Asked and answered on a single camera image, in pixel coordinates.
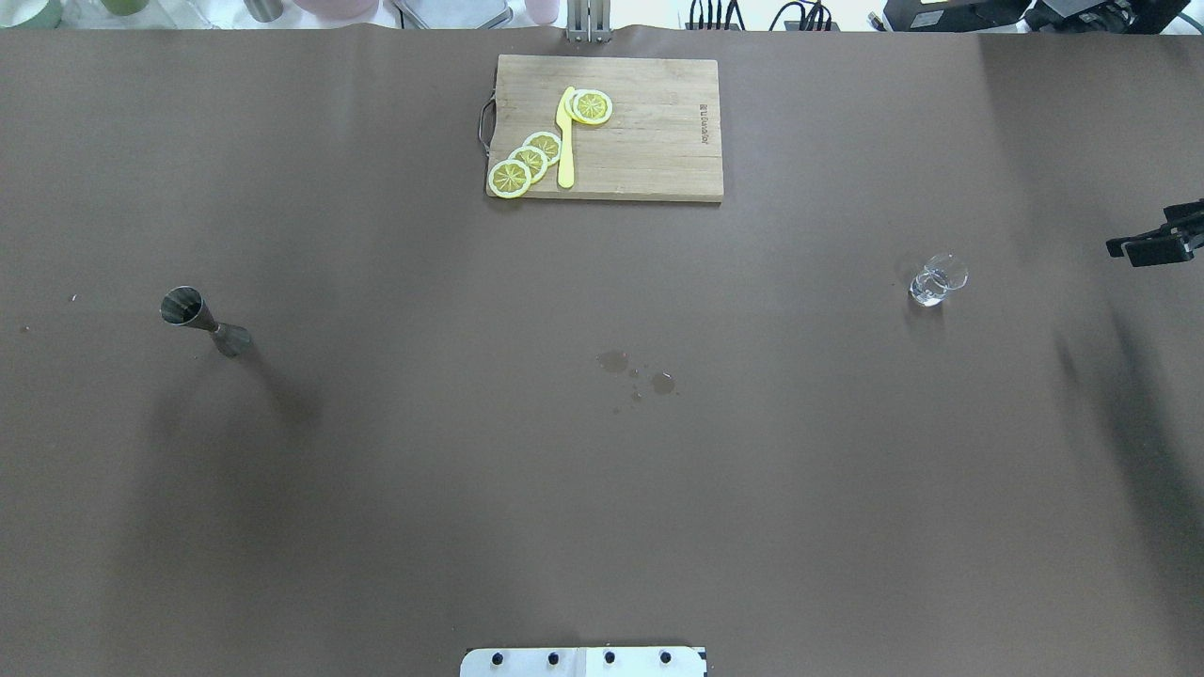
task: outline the green cup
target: green cup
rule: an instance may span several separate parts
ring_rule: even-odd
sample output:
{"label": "green cup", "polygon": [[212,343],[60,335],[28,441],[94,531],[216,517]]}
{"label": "green cup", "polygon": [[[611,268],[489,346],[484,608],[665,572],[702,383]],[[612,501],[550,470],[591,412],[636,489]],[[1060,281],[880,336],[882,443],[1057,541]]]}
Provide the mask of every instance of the green cup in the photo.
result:
{"label": "green cup", "polygon": [[0,0],[0,29],[55,28],[63,20],[59,0]]}
{"label": "green cup", "polygon": [[146,10],[150,0],[100,0],[100,4],[118,17],[128,17]]}

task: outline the white bracket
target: white bracket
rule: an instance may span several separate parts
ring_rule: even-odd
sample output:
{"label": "white bracket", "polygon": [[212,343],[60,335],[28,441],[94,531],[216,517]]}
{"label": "white bracket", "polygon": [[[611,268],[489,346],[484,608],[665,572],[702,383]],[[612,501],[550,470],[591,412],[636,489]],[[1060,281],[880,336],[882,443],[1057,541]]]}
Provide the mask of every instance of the white bracket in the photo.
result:
{"label": "white bracket", "polygon": [[568,0],[569,42],[610,42],[610,0]]}
{"label": "white bracket", "polygon": [[702,647],[473,649],[460,677],[707,677]]}

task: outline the cutting board handle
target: cutting board handle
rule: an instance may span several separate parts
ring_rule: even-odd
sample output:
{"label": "cutting board handle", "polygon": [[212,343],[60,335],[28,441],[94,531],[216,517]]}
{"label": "cutting board handle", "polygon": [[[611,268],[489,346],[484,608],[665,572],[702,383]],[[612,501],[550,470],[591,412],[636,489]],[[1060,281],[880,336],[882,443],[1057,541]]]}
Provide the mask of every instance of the cutting board handle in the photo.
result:
{"label": "cutting board handle", "polygon": [[[497,126],[497,89],[489,93],[489,100],[485,105],[480,107],[480,117],[477,118],[477,141],[480,141],[480,147],[485,149],[485,157],[489,157],[489,142],[494,140],[494,128]],[[494,124],[489,125],[489,141],[485,141],[485,111],[490,107],[494,108]]]}

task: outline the water stain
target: water stain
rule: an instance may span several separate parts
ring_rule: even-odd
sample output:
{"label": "water stain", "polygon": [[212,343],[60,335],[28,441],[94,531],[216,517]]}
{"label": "water stain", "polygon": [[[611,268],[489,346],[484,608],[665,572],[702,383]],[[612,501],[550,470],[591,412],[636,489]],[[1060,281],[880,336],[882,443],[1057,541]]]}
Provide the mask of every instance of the water stain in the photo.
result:
{"label": "water stain", "polygon": [[627,353],[622,351],[607,351],[595,358],[604,371],[610,373],[622,373],[627,371]]}
{"label": "water stain", "polygon": [[668,395],[677,388],[677,382],[666,372],[660,372],[653,377],[653,392],[657,395]]}

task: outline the gray tabletop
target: gray tabletop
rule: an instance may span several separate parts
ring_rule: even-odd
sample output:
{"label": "gray tabletop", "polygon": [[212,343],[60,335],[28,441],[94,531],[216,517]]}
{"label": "gray tabletop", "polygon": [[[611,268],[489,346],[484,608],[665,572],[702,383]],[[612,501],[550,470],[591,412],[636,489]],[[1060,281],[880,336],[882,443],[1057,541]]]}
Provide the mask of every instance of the gray tabletop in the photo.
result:
{"label": "gray tabletop", "polygon": [[[724,204],[486,198],[498,53],[718,59]],[[604,642],[1204,673],[1204,264],[1103,245],[1202,193],[1204,41],[6,33],[0,63],[0,673]],[[940,251],[970,283],[921,311]],[[258,351],[165,325],[178,284]]]}

